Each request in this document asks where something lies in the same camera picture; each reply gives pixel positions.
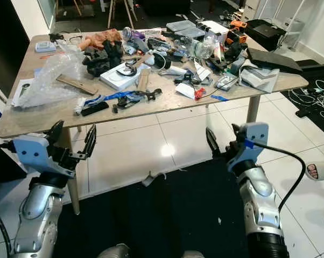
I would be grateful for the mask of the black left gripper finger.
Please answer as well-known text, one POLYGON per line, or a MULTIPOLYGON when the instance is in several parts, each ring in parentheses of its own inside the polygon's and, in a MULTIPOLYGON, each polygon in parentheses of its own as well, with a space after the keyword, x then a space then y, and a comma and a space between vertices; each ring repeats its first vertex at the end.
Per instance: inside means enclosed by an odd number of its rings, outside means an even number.
POLYGON ((91 128, 86 133, 86 137, 84 139, 84 148, 82 151, 82 159, 86 160, 91 157, 93 150, 96 144, 96 125, 91 126, 91 128))
POLYGON ((48 140, 49 147, 63 147, 61 140, 62 132, 64 130, 64 121, 59 120, 54 123, 52 127, 46 132, 46 140, 48 140))

